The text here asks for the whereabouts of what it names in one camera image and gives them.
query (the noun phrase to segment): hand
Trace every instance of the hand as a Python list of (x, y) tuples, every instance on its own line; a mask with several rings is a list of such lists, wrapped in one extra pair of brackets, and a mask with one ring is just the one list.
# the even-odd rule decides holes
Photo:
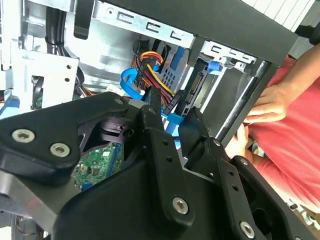
[(244, 122), (267, 123), (284, 119), (293, 101), (290, 95), (291, 92), (281, 84), (266, 88)]
[(245, 156), (248, 136), (248, 126), (245, 127), (241, 124), (236, 135), (232, 137), (231, 141), (224, 149), (229, 158), (232, 159), (234, 156)]

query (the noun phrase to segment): metal bracket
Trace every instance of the metal bracket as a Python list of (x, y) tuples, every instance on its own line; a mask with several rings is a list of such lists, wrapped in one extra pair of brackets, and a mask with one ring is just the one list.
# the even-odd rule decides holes
[[(190, 198), (183, 169), (170, 134), (155, 128), (145, 132), (145, 153), (150, 169), (153, 204), (159, 211), (159, 216), (169, 223), (175, 223), (185, 228), (191, 227), (195, 221), (195, 212)], [(180, 198), (187, 208), (179, 212), (173, 201)]]
[(261, 58), (258, 58), (255, 63), (253, 64), (248, 64), (248, 66), (251, 68), (250, 69), (250, 76), (255, 77), (259, 73), (260, 69), (264, 66), (264, 60)]
[(214, 41), (205, 41), (201, 53), (213, 57), (214, 61), (224, 63), (223, 57), (230, 57), (241, 62), (252, 64), (256, 58)]
[(18, 40), (22, 35), (22, 0), (0, 0), (1, 14), (1, 71), (12, 66), (13, 51), (19, 48)]
[(95, 2), (93, 18), (135, 33), (143, 34), (184, 48), (190, 48), (194, 35), (109, 3)]
[(189, 66), (194, 67), (196, 65), (199, 54), (201, 53), (202, 48), (204, 47), (204, 43), (205, 43), (204, 38), (200, 36), (196, 36), (194, 38), (194, 41), (189, 51), (189, 56), (187, 61)]
[(21, 206), (49, 233), (62, 207), (78, 193), (73, 180), (63, 186), (46, 186), (0, 170), (0, 194)]
[[(210, 139), (212, 152), (216, 152), (217, 148), (224, 149), (222, 145), (218, 146), (217, 143), (213, 138)], [(255, 224), (237, 168), (219, 157), (216, 158), (216, 164), (217, 171), (213, 173), (213, 178), (215, 182), (220, 182), (223, 189), (226, 209), (234, 235), (241, 240), (254, 238), (266, 240)]]
[(42, 108), (72, 100), (79, 63), (77, 58), (24, 49), (15, 50), (13, 56), (13, 88), (21, 100), (22, 113), (29, 112), (33, 103), (32, 76), (44, 77)]

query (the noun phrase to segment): yellow wire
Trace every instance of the yellow wire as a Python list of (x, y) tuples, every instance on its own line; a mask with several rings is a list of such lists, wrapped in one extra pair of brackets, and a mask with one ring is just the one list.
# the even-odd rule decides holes
[(159, 53), (157, 53), (156, 51), (146, 51), (146, 52), (144, 52), (144, 53), (142, 53), (141, 54), (141, 57), (143, 57), (143, 56), (145, 56), (145, 55), (147, 55), (147, 54), (156, 54), (156, 55), (158, 55), (159, 56), (159, 58), (161, 59), (161, 63), (164, 61), (164, 59), (162, 58), (162, 56), (159, 54)]
[(169, 93), (171, 93), (173, 96), (176, 95), (176, 93), (174, 91), (171, 91), (170, 88), (167, 88), (166, 85), (163, 84), (163, 82), (158, 78), (158, 76), (155, 74), (155, 72), (152, 70), (152, 68), (150, 67), (149, 64), (147, 64), (148, 69), (150, 70), (151, 74), (153, 75), (153, 77), (155, 78), (155, 80), (165, 89), (167, 90)]

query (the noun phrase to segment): cable connector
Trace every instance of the cable connector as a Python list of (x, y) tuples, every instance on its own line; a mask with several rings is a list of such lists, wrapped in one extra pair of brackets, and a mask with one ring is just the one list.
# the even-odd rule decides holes
[(151, 58), (146, 58), (142, 60), (141, 66), (138, 69), (138, 74), (135, 77), (135, 81), (138, 86), (140, 83), (143, 82), (142, 78), (145, 74), (145, 71), (147, 70), (147, 65), (150, 65), (150, 67), (153, 69), (154, 66), (156, 65), (156, 60)]
[(174, 95), (173, 99), (165, 108), (163, 113), (165, 115), (168, 115), (169, 113), (171, 113), (172, 109), (174, 109), (174, 107), (178, 104), (178, 102), (180, 101), (180, 99), (183, 97), (184, 94), (185, 94), (184, 90), (178, 90), (178, 92)]

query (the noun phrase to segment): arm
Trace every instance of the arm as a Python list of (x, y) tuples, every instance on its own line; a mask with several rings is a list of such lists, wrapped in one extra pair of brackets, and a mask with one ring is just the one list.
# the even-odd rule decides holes
[(292, 91), (292, 101), (320, 76), (320, 44), (305, 52), (279, 85)]
[(248, 138), (249, 128), (241, 124), (236, 135), (232, 137), (229, 144), (224, 148), (228, 157), (232, 159), (234, 156), (243, 156), (255, 167), (259, 166), (261, 162), (269, 161), (268, 158), (260, 157), (246, 149)]
[(320, 44), (303, 54), (283, 80), (267, 87), (249, 112), (246, 123), (274, 122), (285, 118), (289, 105), (320, 76)]

